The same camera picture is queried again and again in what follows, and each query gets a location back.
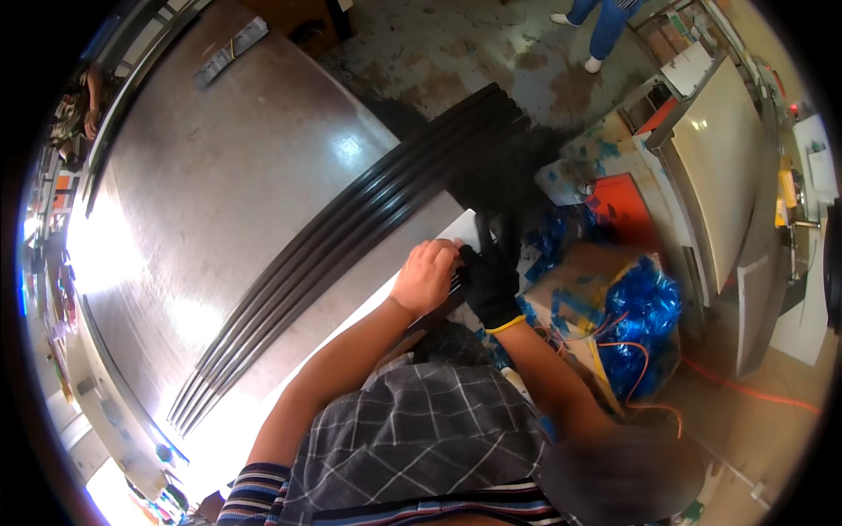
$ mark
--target black glove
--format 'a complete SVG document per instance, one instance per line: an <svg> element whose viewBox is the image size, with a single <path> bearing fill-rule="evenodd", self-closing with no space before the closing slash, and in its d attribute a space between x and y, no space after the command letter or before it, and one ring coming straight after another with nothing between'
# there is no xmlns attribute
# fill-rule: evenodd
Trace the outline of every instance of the black glove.
<svg viewBox="0 0 842 526"><path fill-rule="evenodd" d="M464 267L456 272L464 290L465 300L487 333L500 332L525 319L514 297L520 288L516 270L520 260L519 229L511 220L498 216L497 243L491 238L490 220L486 214L477 214L482 254L468 245L459 249Z"/></svg>

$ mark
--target seated person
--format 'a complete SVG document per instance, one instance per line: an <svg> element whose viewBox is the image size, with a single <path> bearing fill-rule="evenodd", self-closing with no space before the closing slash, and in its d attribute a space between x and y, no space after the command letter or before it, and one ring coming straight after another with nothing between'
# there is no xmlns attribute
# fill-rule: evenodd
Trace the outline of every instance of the seated person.
<svg viewBox="0 0 842 526"><path fill-rule="evenodd" d="M478 226L481 254L459 240L418 245L388 298L306 362L261 428L219 526L630 524L693 501L704 481L695 451L600 410L520 312L520 241L495 244ZM447 298L459 259L467 304L559 444L462 325L441 322L377 368Z"/></svg>
<svg viewBox="0 0 842 526"><path fill-rule="evenodd" d="M73 139L76 135L89 141L96 138L103 113L119 88L120 79L113 72L103 72L96 62L83 63L67 81L47 125L46 145L59 151L69 171L78 172L83 163L73 151Z"/></svg>

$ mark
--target human arm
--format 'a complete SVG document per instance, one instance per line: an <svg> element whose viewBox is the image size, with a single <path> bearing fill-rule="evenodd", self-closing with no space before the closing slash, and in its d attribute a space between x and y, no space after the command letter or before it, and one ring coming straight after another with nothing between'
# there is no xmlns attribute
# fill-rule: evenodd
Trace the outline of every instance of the human arm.
<svg viewBox="0 0 842 526"><path fill-rule="evenodd" d="M248 463L292 465L313 418L331 401L358 390L409 325L447 298L450 266L458 255L446 240L415 247L389 297L328 342L286 386L258 433Z"/></svg>
<svg viewBox="0 0 842 526"><path fill-rule="evenodd" d="M478 215L481 255L457 240L466 265L460 272L467 303L486 332L509 353L532 399L556 426L565 433L577 433L611 425L576 372L524 321L514 299L519 288L515 267L520 239L513 229L509 225L494 243L488 218Z"/></svg>
<svg viewBox="0 0 842 526"><path fill-rule="evenodd" d="M556 426L575 434L613 425L588 386L526 321L494 336L509 353L532 400Z"/></svg>
<svg viewBox="0 0 842 526"><path fill-rule="evenodd" d="M99 96L102 93L103 76L99 65L93 62L88 68L86 83L88 84L88 114L85 116L85 136L93 141L99 132Z"/></svg>

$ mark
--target blue pants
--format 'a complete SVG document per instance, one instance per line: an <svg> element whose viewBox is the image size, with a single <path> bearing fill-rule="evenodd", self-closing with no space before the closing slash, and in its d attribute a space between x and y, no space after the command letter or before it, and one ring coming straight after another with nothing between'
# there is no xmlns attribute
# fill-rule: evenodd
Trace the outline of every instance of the blue pants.
<svg viewBox="0 0 842 526"><path fill-rule="evenodd" d="M594 34L590 37L590 54L595 59L604 60L623 34L626 21L640 11L643 1L637 0L630 9L621 11L612 0L575 0L568 13L568 20L571 24L580 25L600 2L602 10Z"/></svg>

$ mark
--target person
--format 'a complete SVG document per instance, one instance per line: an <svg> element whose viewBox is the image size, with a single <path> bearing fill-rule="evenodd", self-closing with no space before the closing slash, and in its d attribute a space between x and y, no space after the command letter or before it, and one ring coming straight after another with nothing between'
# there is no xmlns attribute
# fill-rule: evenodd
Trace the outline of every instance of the person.
<svg viewBox="0 0 842 526"><path fill-rule="evenodd" d="M590 58L584 63L589 73L596 73L602 61L614 50L614 46L626 28L626 21L637 14L643 0L574 0L570 13L554 13L550 20L556 24L572 25L577 28L591 11L602 2L600 17L590 37Z"/></svg>
<svg viewBox="0 0 842 526"><path fill-rule="evenodd" d="M73 151L73 139L77 135L89 141L96 138L102 115L119 88L114 73L102 71L96 62L83 63L70 76L47 125L46 138L46 145L58 150L69 171L78 172L83 162Z"/></svg>
<svg viewBox="0 0 842 526"><path fill-rule="evenodd" d="M606 481L605 473L629 456L629 441L616 430L631 426L608 418L526 323L515 300L520 239L501 234L495 243L486 224L478 225L480 254L458 239L415 247L386 300L306 362L261 427L219 526L575 523L566 508L580 500L597 507L597 515L622 508L621 518L629 517L628 502L611 503L624 486L616 477ZM555 451L536 410L462 325L443 321L408 352L377 367L410 324L447 298L450 270L459 260L467 304L509 353L538 410L557 433L584 446L567 440L567 450ZM678 457L660 453L670 447L646 442L658 445L658 453L646 457L649 463L663 456L676 465ZM588 444L602 444L598 456L612 463L589 476L586 487L596 488L596 501L565 489L581 471L576 459L593 457L585 454L594 452ZM547 462L567 467L556 470ZM633 464L626 485L650 487L646 466ZM543 472L548 487L576 498L553 505L539 485ZM653 484L657 494L638 496L639 502L669 500L675 477L660 478L668 485ZM658 518L670 513L675 510L655 512Z"/></svg>

